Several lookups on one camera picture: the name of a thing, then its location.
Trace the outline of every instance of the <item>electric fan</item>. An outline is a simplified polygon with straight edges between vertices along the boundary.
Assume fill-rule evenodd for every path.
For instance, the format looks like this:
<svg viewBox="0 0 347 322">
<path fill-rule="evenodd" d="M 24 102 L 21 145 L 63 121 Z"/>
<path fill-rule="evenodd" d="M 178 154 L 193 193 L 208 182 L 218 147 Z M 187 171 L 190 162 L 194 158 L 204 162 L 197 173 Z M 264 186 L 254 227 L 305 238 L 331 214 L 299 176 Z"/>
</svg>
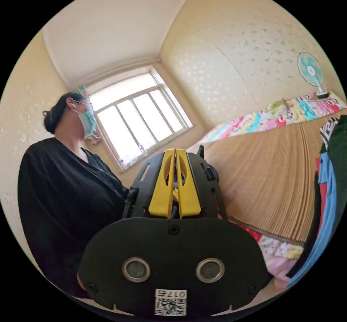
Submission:
<svg viewBox="0 0 347 322">
<path fill-rule="evenodd" d="M 297 66 L 304 80 L 311 86 L 318 87 L 318 91 L 316 92 L 317 98 L 329 97 L 329 92 L 321 87 L 323 70 L 312 55 L 307 52 L 300 52 L 297 57 Z"/>
</svg>

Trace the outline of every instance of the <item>eyeglasses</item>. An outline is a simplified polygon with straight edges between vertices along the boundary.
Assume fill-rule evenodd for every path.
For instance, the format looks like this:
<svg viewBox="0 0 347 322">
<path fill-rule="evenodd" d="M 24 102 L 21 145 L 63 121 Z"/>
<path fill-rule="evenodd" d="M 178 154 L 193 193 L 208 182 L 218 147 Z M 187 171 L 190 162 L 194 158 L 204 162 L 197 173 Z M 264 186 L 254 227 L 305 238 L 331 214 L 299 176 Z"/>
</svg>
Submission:
<svg viewBox="0 0 347 322">
<path fill-rule="evenodd" d="M 80 103 L 85 105 L 87 108 L 90 108 L 91 110 L 93 110 L 93 104 L 89 101 L 85 101 L 85 102 L 79 102 L 78 100 L 75 100 L 76 103 Z"/>
</svg>

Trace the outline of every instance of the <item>colorful bedsheet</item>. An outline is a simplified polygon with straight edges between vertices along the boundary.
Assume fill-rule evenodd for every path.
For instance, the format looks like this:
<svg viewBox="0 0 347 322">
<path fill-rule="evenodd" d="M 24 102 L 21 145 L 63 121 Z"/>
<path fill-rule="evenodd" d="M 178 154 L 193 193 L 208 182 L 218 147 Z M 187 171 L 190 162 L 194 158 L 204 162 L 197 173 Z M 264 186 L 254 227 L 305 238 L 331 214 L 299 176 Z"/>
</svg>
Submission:
<svg viewBox="0 0 347 322">
<path fill-rule="evenodd" d="M 320 101 L 312 101 L 313 95 L 314 93 L 311 93 L 292 100 L 281 100 L 270 104 L 266 109 L 222 123 L 207 133 L 200 143 L 310 121 L 347 108 L 347 105 L 333 93 L 330 94 L 329 100 Z"/>
<path fill-rule="evenodd" d="M 293 123 L 310 121 L 347 108 L 347 105 L 332 92 L 328 100 L 313 101 L 313 96 L 314 93 L 311 93 L 292 100 L 280 100 L 270 104 L 266 109 L 222 123 L 207 133 L 199 142 L 217 141 L 235 135 L 262 132 Z M 275 278 L 288 282 L 286 274 L 301 256 L 303 247 L 239 226 L 249 232 L 258 243 L 268 272 Z"/>
</svg>

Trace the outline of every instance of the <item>woven mat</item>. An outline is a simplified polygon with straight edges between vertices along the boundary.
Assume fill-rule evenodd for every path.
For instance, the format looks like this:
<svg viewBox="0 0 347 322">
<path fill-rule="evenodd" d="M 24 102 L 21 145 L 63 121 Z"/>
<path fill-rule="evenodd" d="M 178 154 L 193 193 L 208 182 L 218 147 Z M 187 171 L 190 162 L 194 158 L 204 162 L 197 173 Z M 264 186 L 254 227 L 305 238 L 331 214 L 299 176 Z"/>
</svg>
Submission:
<svg viewBox="0 0 347 322">
<path fill-rule="evenodd" d="M 331 116 L 266 132 L 204 143 L 205 160 L 219 174 L 228 216 L 260 233 L 303 244 L 314 211 L 319 128 Z M 188 152 L 196 153 L 199 144 Z"/>
</svg>

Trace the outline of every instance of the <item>cream wall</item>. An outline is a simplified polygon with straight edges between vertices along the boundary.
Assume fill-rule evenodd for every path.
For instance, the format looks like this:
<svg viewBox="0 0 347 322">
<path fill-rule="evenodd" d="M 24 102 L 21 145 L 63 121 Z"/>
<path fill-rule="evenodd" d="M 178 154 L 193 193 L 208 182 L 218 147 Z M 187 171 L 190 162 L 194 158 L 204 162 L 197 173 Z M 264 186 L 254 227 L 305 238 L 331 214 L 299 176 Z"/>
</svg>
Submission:
<svg viewBox="0 0 347 322">
<path fill-rule="evenodd" d="M 300 51 L 317 58 L 325 86 L 346 99 L 316 40 L 272 0 L 187 0 L 159 57 L 212 128 L 315 91 L 297 69 Z"/>
<path fill-rule="evenodd" d="M 193 144 L 195 144 L 207 133 L 207 124 L 198 115 L 197 111 L 188 101 L 188 99 L 186 98 L 182 90 L 179 88 L 177 83 L 174 81 L 174 79 L 166 71 L 165 67 L 161 63 L 154 63 L 153 67 L 160 74 L 160 76 L 162 77 L 166 85 L 175 95 L 175 97 L 181 104 L 183 110 L 186 112 L 190 121 L 194 125 L 193 128 L 188 129 L 187 132 L 182 134 L 180 137 L 172 140 L 167 145 L 163 146 L 160 150 L 155 152 L 153 155 L 155 155 L 158 152 L 163 152 L 163 150 L 170 149 L 170 148 L 187 149 Z M 131 186 L 140 168 L 144 164 L 144 161 L 140 161 L 137 164 L 130 167 L 129 169 L 127 169 L 126 171 L 121 171 L 114 157 L 111 155 L 110 151 L 107 149 L 105 142 L 101 142 L 97 146 L 88 145 L 88 149 L 91 152 L 99 155 L 100 158 L 110 167 L 113 173 L 116 174 L 118 178 L 122 181 L 122 184 L 127 187 Z"/>
<path fill-rule="evenodd" d="M 18 211 L 18 172 L 26 149 L 51 137 L 43 126 L 42 111 L 49 110 L 66 92 L 40 31 L 18 59 L 0 102 L 1 204 L 14 236 L 33 263 Z"/>
</svg>

